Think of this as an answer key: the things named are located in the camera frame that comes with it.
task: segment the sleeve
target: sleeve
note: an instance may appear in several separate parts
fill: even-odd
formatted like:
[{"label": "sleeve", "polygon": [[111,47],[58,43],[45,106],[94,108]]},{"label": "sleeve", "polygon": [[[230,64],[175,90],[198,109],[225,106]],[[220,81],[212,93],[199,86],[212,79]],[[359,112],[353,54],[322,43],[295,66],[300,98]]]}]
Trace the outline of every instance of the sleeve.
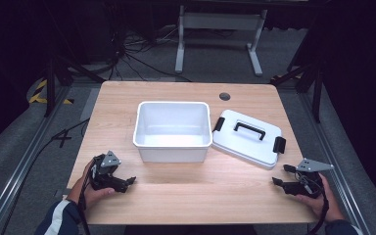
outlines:
[{"label": "sleeve", "polygon": [[326,235],[362,235],[362,232],[346,220],[335,220],[325,226]]},{"label": "sleeve", "polygon": [[35,235],[78,234],[80,215],[74,202],[62,200],[55,203],[35,230]]}]

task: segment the dark background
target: dark background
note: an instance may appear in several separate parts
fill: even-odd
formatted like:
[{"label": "dark background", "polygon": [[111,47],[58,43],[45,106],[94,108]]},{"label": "dark background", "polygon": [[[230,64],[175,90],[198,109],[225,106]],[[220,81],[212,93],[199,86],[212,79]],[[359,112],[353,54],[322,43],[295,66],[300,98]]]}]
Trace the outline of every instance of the dark background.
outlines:
[{"label": "dark background", "polygon": [[[315,22],[314,11],[272,10],[266,27],[310,27],[296,66],[313,58],[325,63],[330,99],[376,185],[376,1],[331,4],[339,8]],[[111,21],[101,2],[0,1],[0,133],[28,108],[26,91],[44,74],[52,53],[79,64],[108,61],[115,52],[112,28],[121,33],[132,28],[152,40],[157,29],[175,24],[178,15],[175,6],[117,9],[118,17]]]}]

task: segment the gray carpet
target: gray carpet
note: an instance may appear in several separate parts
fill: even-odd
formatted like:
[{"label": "gray carpet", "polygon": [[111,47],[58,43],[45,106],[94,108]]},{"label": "gray carpet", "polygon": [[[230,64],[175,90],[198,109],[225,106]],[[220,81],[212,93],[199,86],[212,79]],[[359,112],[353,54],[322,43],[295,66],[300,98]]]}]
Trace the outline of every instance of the gray carpet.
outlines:
[{"label": "gray carpet", "polygon": [[[267,83],[274,75],[286,73],[296,49],[305,36],[304,30],[272,30],[264,31],[258,45],[258,58],[263,70],[262,77],[254,75],[250,59],[245,50],[245,43],[250,38],[248,32],[234,32],[231,36],[222,37],[207,31],[194,31],[186,38],[186,52],[183,73],[174,74],[176,57],[175,37],[164,45],[154,47],[147,52],[131,54],[150,66],[164,71],[153,70],[130,58],[120,60],[111,80],[158,80],[184,81],[185,78],[198,82],[231,82],[231,83]],[[110,71],[101,74],[110,77]],[[288,118],[296,134],[304,157],[325,162],[327,158],[322,143],[317,138],[311,124],[311,116],[305,111],[301,96],[291,87],[295,81],[285,82],[279,87],[279,94]],[[34,84],[25,98],[30,97],[35,89]],[[100,84],[86,77],[78,77],[67,98],[74,99],[72,105],[61,105],[44,133],[40,143],[42,147],[52,136],[88,118],[94,106]],[[29,109],[17,118],[0,136],[0,194],[12,175],[18,162],[23,157],[36,130],[45,120],[45,104],[30,104]],[[339,168],[349,182],[351,191],[363,214],[369,234],[376,234],[376,189],[360,164],[351,142],[341,126],[339,119],[324,90],[321,103],[320,127],[327,136],[333,154],[337,157]],[[31,234],[43,218],[47,209],[65,190],[70,178],[72,166],[79,150],[85,124],[69,131],[71,140],[67,140],[61,148],[61,141],[49,144],[39,155],[23,186],[20,198],[11,216],[5,234]],[[337,195],[339,192],[334,181],[330,180]],[[346,204],[341,204],[345,212]],[[0,221],[0,230],[5,223],[4,216]],[[256,224],[259,235],[305,234],[306,224]],[[123,226],[90,226],[92,234],[122,234]]]}]

